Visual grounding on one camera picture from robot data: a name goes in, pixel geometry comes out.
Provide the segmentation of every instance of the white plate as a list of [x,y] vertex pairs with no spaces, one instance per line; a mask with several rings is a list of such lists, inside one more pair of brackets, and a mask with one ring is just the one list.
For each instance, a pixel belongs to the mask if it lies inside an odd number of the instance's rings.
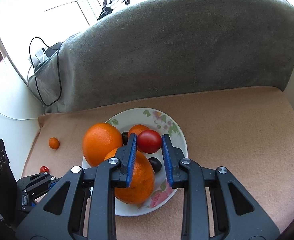
[[[187,144],[182,130],[178,124],[167,114],[151,108],[134,108],[116,114],[107,121],[116,127],[121,133],[129,131],[135,124],[143,124],[150,129],[159,132],[160,135],[169,134],[174,147],[182,149],[187,157]],[[172,189],[166,180],[164,160],[161,149],[153,154],[144,154],[147,158],[156,157],[162,163],[160,172],[155,174],[154,191],[141,205],[125,204],[115,198],[115,214],[118,216],[133,217],[147,214],[165,204],[177,191]],[[82,167],[91,168],[85,158]]]

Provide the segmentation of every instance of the triangular cutout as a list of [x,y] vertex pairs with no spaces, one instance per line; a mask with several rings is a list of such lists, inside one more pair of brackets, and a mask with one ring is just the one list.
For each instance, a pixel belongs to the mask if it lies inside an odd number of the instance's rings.
[[69,181],[62,185],[56,194],[46,203],[44,210],[59,216],[63,211],[69,186]]
[[243,194],[236,188],[233,183],[228,183],[228,187],[237,215],[241,216],[254,211],[253,206],[248,202],[248,200],[243,196]]

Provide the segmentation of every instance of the silver screw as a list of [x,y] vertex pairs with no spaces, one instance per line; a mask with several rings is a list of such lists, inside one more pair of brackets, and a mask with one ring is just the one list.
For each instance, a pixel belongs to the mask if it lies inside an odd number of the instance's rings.
[[116,163],[118,162],[118,159],[115,158],[115,157],[112,157],[112,158],[110,158],[110,159],[108,160],[108,162],[109,162],[110,164],[116,164]]
[[79,167],[79,166],[73,166],[72,168],[71,168],[71,172],[72,173],[78,173],[78,172],[80,172],[81,171],[81,168]]
[[191,160],[188,158],[182,158],[182,163],[183,164],[190,164]]
[[221,174],[225,174],[225,173],[227,173],[227,171],[228,170],[225,167],[219,167],[218,168],[218,172],[221,173]]

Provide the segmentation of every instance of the black cable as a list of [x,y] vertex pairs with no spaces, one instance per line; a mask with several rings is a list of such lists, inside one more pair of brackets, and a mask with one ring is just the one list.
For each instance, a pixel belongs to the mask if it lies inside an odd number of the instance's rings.
[[38,85],[37,85],[37,79],[36,79],[36,76],[35,76],[35,66],[34,66],[34,63],[32,62],[31,53],[30,53],[30,46],[31,46],[31,43],[32,43],[32,41],[33,41],[34,39],[40,39],[40,40],[41,40],[41,41],[42,41],[42,42],[43,42],[48,48],[51,48],[51,49],[52,49],[52,47],[48,46],[48,45],[42,40],[42,38],[40,38],[40,37],[34,37],[34,38],[32,38],[32,40],[31,40],[31,42],[30,42],[30,44],[29,44],[29,57],[30,57],[31,65],[32,65],[32,67],[33,67],[33,69],[34,69],[34,78],[35,78],[36,88],[37,88],[37,91],[38,91],[38,94],[39,94],[39,97],[40,97],[42,103],[43,103],[45,106],[49,107],[49,106],[51,106],[52,104],[56,103],[56,102],[60,99],[60,97],[62,96],[62,81],[61,81],[61,79],[60,79],[60,71],[59,71],[59,51],[60,51],[60,47],[62,46],[62,44],[59,46],[59,48],[58,48],[58,50],[57,50],[57,72],[58,72],[58,80],[59,80],[60,93],[59,93],[58,98],[57,98],[55,101],[53,101],[53,102],[50,103],[49,105],[46,105],[46,103],[44,102],[44,100],[43,100],[43,98],[41,97],[40,92],[39,92],[39,88],[38,88]]

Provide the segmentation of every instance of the cherry tomato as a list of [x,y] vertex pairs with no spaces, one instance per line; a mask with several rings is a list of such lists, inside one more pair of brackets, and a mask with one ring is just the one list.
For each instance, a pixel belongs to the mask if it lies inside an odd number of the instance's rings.
[[137,137],[137,147],[144,153],[155,153],[161,147],[161,136],[154,130],[142,131]]
[[41,166],[40,169],[39,169],[39,172],[43,173],[45,171],[47,171],[49,173],[49,169],[46,166]]

